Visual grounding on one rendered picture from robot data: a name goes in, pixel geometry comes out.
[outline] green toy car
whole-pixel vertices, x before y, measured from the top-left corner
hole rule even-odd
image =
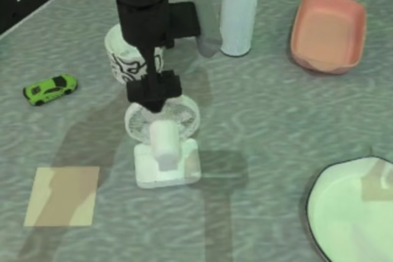
[[[41,106],[63,95],[71,94],[78,87],[75,77],[63,74],[37,84],[24,87],[23,96],[34,106]]]

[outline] white cylinder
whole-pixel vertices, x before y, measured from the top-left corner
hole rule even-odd
[[[242,56],[251,49],[258,0],[221,0],[221,51]]]
[[[172,120],[157,120],[150,124],[150,145],[160,171],[177,168],[181,156],[179,127]]]

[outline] cup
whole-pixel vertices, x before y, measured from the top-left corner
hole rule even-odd
[[[113,26],[105,36],[105,48],[109,57],[112,74],[121,84],[140,80],[146,75],[146,62],[139,50],[128,44],[122,35],[120,24]],[[161,72],[164,66],[163,49],[154,52],[155,68]]]

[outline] white bottle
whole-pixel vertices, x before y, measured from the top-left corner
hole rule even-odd
[[[258,0],[221,0],[221,51],[243,56],[251,49]]]

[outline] tabletop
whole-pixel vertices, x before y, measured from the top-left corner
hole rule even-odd
[[[202,170],[216,176],[191,186],[136,186],[129,103],[104,49],[114,0],[56,0],[0,41],[1,261],[321,261],[303,227],[310,181],[371,146],[393,159],[392,0],[359,0],[364,56],[341,76],[289,59],[300,0],[259,1],[247,56],[204,59],[194,39],[165,52],[200,107]],[[74,94],[28,105],[23,87],[65,72]],[[24,227],[36,169],[62,166],[101,168],[93,224]]]

